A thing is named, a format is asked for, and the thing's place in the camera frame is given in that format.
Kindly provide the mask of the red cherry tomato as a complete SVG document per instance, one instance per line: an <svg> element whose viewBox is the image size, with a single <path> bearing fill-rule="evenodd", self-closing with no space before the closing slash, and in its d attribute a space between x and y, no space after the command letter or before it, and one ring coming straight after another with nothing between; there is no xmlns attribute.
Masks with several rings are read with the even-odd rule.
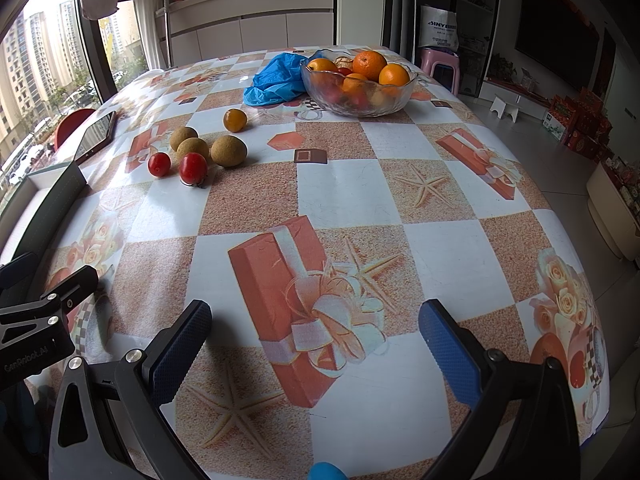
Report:
<svg viewBox="0 0 640 480"><path fill-rule="evenodd" d="M180 160L179 176L185 185L200 185L207 177L206 159L200 153L188 153Z"/></svg>
<svg viewBox="0 0 640 480"><path fill-rule="evenodd" d="M171 159L166 153L154 153L148 159L148 170L153 177L162 178L170 171Z"/></svg>

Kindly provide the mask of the brown kiwi fruit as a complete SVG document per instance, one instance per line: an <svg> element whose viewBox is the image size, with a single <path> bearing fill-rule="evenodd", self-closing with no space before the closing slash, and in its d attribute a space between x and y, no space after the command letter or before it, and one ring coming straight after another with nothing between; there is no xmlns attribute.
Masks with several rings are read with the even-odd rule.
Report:
<svg viewBox="0 0 640 480"><path fill-rule="evenodd" d="M220 136L209 149L213 163L230 168L241 165L247 156L247 146L236 136Z"/></svg>
<svg viewBox="0 0 640 480"><path fill-rule="evenodd" d="M179 145L188 139L197 139L198 133L191 127L181 126L175 128L175 130L171 133L169 138L169 146L170 148L176 152L178 151Z"/></svg>
<svg viewBox="0 0 640 480"><path fill-rule="evenodd" d="M182 160L189 154L200 154L204 158L208 156L208 145L201 138L187 138L184 139L176 149L178 162L182 162Z"/></svg>

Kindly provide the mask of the white shallow box tray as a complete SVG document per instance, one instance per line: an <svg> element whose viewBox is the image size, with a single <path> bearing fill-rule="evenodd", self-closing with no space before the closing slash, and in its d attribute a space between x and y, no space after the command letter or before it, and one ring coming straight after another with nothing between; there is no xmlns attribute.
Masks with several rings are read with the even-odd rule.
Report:
<svg viewBox="0 0 640 480"><path fill-rule="evenodd" d="M76 162L29 174L1 211L1 263L24 252L41 257L86 185Z"/></svg>

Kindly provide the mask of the red-cased smartphone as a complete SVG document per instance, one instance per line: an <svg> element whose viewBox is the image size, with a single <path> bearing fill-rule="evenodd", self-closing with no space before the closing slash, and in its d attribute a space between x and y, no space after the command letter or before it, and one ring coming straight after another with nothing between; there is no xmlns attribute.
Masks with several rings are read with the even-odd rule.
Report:
<svg viewBox="0 0 640 480"><path fill-rule="evenodd" d="M74 162L80 165L103 150L113 140L117 114L111 112L90 125L82 137L74 156Z"/></svg>

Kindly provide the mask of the red plastic chair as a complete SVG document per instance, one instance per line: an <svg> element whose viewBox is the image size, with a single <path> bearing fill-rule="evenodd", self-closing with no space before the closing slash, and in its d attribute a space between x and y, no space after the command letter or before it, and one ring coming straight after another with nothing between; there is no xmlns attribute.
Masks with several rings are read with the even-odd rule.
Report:
<svg viewBox="0 0 640 480"><path fill-rule="evenodd" d="M55 129L54 150L57 152L70 135L95 111L94 108L80 108L65 116Z"/></svg>

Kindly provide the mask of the checkered fruit-print tablecloth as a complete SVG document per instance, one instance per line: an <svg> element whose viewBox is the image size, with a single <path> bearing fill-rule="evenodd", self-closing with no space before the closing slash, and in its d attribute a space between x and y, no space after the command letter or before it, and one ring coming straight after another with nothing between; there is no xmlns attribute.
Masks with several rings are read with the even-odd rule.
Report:
<svg viewBox="0 0 640 480"><path fill-rule="evenodd" d="M336 116L308 98L249 108L244 165L207 182L153 177L183 128L206 142L271 53L146 73L102 106L112 143L48 251L53 286L93 266L105 286L70 315L78 353L117 360L194 299L214 333L168 405L213 479L413 479L465 418L419 332L439 300L488 348L566 369L579 437L610 411L587 277L511 151L431 78L397 113Z"/></svg>

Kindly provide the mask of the glass fruit bowl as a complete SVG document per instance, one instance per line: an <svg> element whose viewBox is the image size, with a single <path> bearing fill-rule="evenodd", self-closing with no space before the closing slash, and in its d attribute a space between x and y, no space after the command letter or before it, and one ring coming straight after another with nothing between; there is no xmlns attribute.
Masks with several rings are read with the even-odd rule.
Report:
<svg viewBox="0 0 640 480"><path fill-rule="evenodd" d="M333 114L377 118L409 102L419 74L372 49L320 49L300 69L308 96Z"/></svg>

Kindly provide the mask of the orange in bowl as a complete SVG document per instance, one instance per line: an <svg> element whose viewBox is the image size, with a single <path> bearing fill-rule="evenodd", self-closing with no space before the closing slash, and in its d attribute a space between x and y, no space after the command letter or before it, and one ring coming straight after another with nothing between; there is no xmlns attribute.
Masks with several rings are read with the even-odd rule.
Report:
<svg viewBox="0 0 640 480"><path fill-rule="evenodd" d="M410 74L404 66L387 63L378 74L378 83L383 86L402 87L410 81Z"/></svg>
<svg viewBox="0 0 640 480"><path fill-rule="evenodd" d="M344 77L342 90L349 99L360 99L367 96L368 83L370 80L360 73L350 73Z"/></svg>
<svg viewBox="0 0 640 480"><path fill-rule="evenodd" d="M352 71L370 81L378 81L378 76L386 65L386 58L373 50L361 51L352 59Z"/></svg>
<svg viewBox="0 0 640 480"><path fill-rule="evenodd" d="M307 68L311 72L338 72L337 66L328 58L313 58L307 63Z"/></svg>

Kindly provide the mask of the blue crumpled plastic bag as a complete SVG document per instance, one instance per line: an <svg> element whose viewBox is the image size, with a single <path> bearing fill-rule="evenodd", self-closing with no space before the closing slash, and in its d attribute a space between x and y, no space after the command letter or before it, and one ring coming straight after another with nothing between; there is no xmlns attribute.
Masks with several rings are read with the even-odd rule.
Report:
<svg viewBox="0 0 640 480"><path fill-rule="evenodd" d="M318 55L303 56L299 53L277 54L243 91L247 106L261 107L294 101L306 94L302 70Z"/></svg>

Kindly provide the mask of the pink plastic stool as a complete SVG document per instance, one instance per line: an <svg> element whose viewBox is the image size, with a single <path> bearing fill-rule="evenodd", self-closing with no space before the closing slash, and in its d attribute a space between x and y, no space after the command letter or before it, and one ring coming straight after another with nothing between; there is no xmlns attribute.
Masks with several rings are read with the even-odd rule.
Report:
<svg viewBox="0 0 640 480"><path fill-rule="evenodd" d="M454 96L460 84L459 57L447 49L424 48L421 52L421 68Z"/></svg>

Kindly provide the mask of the white sideboard cabinet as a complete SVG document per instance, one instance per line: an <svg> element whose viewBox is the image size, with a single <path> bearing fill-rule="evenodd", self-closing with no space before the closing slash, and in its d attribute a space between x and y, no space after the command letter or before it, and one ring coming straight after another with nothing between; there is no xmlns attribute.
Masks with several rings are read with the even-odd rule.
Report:
<svg viewBox="0 0 640 480"><path fill-rule="evenodd" d="M156 11L160 47L186 65L260 50L332 46L337 0L183 0Z"/></svg>

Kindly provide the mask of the walnut in bowl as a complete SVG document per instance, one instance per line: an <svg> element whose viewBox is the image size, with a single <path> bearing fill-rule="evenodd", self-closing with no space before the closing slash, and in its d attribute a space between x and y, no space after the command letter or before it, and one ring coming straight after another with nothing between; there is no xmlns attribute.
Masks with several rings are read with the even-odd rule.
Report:
<svg viewBox="0 0 640 480"><path fill-rule="evenodd" d="M341 55L338 56L333 63L336 65L337 68L346 68L346 70L352 70L352 58L349 58L348 56L345 55Z"/></svg>

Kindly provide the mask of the white printed bag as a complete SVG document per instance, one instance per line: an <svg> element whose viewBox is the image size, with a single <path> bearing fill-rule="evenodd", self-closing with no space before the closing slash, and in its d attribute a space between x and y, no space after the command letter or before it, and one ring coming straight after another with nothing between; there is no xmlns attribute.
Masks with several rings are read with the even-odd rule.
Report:
<svg viewBox="0 0 640 480"><path fill-rule="evenodd" d="M421 6L418 46L456 52L459 47L457 13L434 6Z"/></svg>

